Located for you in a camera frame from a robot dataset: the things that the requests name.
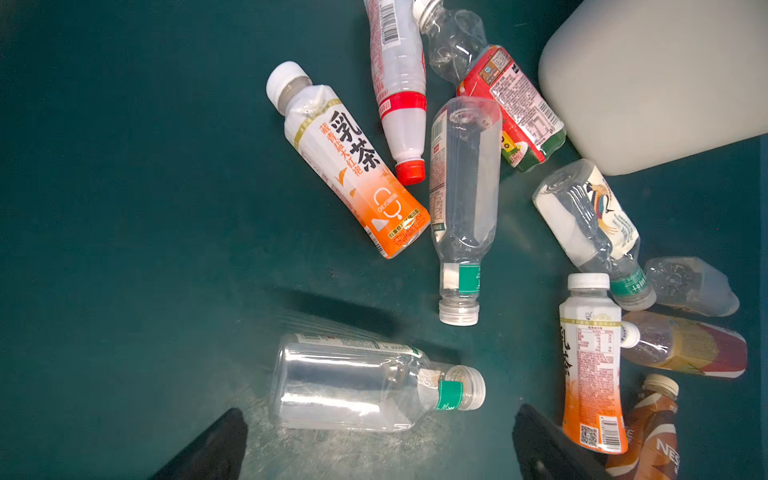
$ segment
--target clear plastic bottle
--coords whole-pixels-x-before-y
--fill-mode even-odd
[[[425,179],[427,88],[412,0],[364,0],[371,25],[371,75],[389,151],[403,185]]]
[[[621,356],[638,365],[736,378],[746,371],[746,341],[733,330],[651,312],[621,322]]]
[[[652,258],[645,275],[662,305],[704,316],[729,316],[739,309],[728,277],[701,258]]]
[[[397,181],[328,85],[312,85],[293,61],[277,65],[266,96],[285,115],[299,155],[360,222],[384,258],[394,258],[429,225],[426,209]]]
[[[608,274],[621,308],[645,310],[656,302],[637,263],[640,235],[592,162],[582,159],[549,174],[533,203],[580,271]]]
[[[494,101],[458,97],[432,124],[429,210],[440,257],[440,320],[478,322],[480,260],[496,234],[499,135],[502,115]]]
[[[405,345],[292,334],[281,343],[271,396],[286,428],[400,432],[432,410],[480,408],[485,381]]]
[[[488,44],[477,14],[445,10],[442,0],[415,0],[413,16],[429,37],[435,73],[453,83],[457,95],[488,98],[502,108],[502,155],[511,166],[527,171],[563,146],[565,125],[509,53]]]

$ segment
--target clear bottle cap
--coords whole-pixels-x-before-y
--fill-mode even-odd
[[[413,18],[416,19],[416,24],[419,26],[419,30],[422,30],[426,26],[429,14],[440,4],[442,4],[442,0],[414,0]]]
[[[480,304],[477,302],[455,304],[440,300],[438,309],[440,310],[440,321],[453,326],[475,325],[480,316]]]
[[[609,290],[611,278],[607,273],[572,273],[568,275],[568,289],[600,289]]]
[[[266,96],[275,108],[277,108],[277,102],[280,100],[283,89],[299,77],[309,78],[310,76],[295,61],[284,61],[272,70],[270,77],[266,80]]]
[[[632,322],[621,322],[621,348],[630,349],[640,343],[640,329]]]
[[[669,390],[676,397],[680,393],[680,386],[668,376],[658,375],[656,373],[651,373],[649,376],[646,376],[645,381],[643,382],[643,390],[647,390],[648,387],[652,386],[660,386],[663,389]]]

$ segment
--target red bottle cap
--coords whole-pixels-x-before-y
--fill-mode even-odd
[[[424,170],[424,160],[421,158],[401,162],[396,165],[395,169],[397,179],[403,185],[414,185],[423,182],[427,178]]]

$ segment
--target white bottle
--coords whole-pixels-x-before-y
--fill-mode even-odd
[[[266,96],[286,116],[286,139],[349,208],[383,257],[393,258],[421,235],[429,213],[384,165],[331,87],[312,85],[298,64],[286,61],[266,81]]]
[[[563,432],[600,453],[627,451],[619,393],[621,308],[608,298],[606,273],[568,275],[560,305],[565,370]]]
[[[364,0],[371,25],[371,75],[389,151],[403,185],[425,179],[427,80],[412,0]]]
[[[292,334],[280,347],[271,398],[282,427],[401,432],[433,410],[480,408],[485,380],[406,345]]]
[[[728,277],[701,258],[652,258],[645,264],[645,276],[662,305],[704,316],[729,316],[739,309]]]
[[[440,257],[440,320],[478,322],[480,260],[496,235],[502,113],[481,97],[448,100],[432,124],[429,211]]]
[[[584,0],[541,54],[541,91],[606,175],[764,134],[767,18],[766,0]]]

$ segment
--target red and white bottle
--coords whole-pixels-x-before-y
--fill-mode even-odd
[[[427,123],[426,72],[422,37],[412,0],[363,0],[371,24],[371,75],[379,116],[397,179],[424,181]]]

